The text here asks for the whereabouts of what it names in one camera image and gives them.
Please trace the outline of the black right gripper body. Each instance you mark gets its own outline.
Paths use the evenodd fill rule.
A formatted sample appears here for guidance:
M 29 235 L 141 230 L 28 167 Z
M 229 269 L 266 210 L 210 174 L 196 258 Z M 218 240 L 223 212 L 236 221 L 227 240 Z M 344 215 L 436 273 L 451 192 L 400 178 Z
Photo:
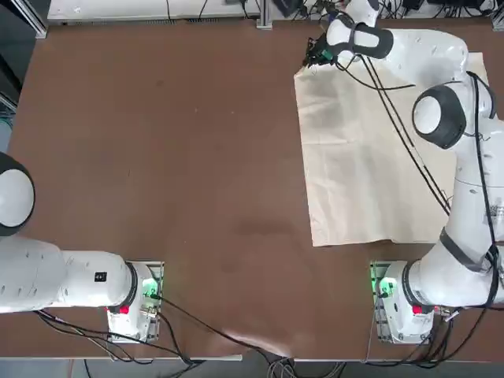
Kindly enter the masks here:
M 326 33 L 323 33 L 314 44 L 314 61 L 316 65 L 334 64 L 334 54 L 328 45 Z

